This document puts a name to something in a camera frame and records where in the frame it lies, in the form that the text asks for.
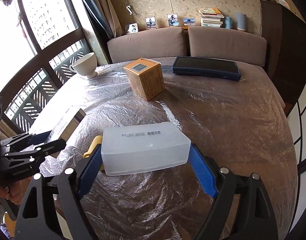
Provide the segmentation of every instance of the book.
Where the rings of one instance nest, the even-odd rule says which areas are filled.
[[[216,22],[220,22],[221,18],[214,18],[214,17],[201,17],[201,19],[203,21],[216,21]]]
[[[202,25],[204,27],[214,27],[214,28],[220,28],[221,26],[215,26],[215,25]]]
[[[59,138],[62,138],[67,142],[85,116],[85,112],[79,107],[69,108],[46,138],[45,143],[55,141]],[[59,153],[60,152],[53,153],[51,156],[57,158]]]
[[[210,20],[203,20],[203,23],[214,23],[214,24],[222,24],[223,22],[221,21],[210,21]]]
[[[203,22],[201,22],[201,26],[208,26],[208,27],[221,27],[221,24],[215,24],[215,23],[203,23]]]
[[[220,14],[222,15],[222,13],[219,11],[218,8],[201,8],[199,12],[202,14]]]
[[[224,18],[224,15],[218,15],[218,14],[200,14],[203,18]]]

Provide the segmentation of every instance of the blue gripper pad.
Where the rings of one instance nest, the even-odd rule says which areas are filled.
[[[79,188],[77,190],[77,197],[79,199],[83,198],[84,195],[90,192],[93,182],[100,170],[100,167],[103,163],[101,148],[102,145],[98,144],[92,151],[90,157],[86,158],[88,163],[78,181]]]
[[[210,195],[212,198],[215,198],[218,194],[217,189],[215,187],[215,177],[206,162],[204,161],[198,149],[192,144],[190,147],[188,160],[194,170],[198,181],[200,182],[204,193]]]

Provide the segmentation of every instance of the cardboard box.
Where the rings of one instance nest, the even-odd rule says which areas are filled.
[[[124,67],[132,90],[149,101],[164,87],[161,64],[157,61],[140,58]]]
[[[85,112],[81,108],[73,107],[68,109],[61,120],[51,131],[45,140],[45,143],[55,141],[60,138],[67,142],[85,115]],[[51,154],[51,156],[57,158],[59,153],[60,152]]]

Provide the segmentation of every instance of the beige cushion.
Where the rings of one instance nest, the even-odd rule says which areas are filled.
[[[229,59],[262,67],[266,62],[266,40],[251,33],[190,26],[189,41],[192,57]]]
[[[183,29],[170,27],[132,33],[111,39],[108,48],[113,63],[136,60],[141,57],[186,56]]]

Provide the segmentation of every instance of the white plastic box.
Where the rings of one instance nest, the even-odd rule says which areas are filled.
[[[102,159],[109,176],[156,171],[188,161],[191,140],[170,122],[104,130]]]

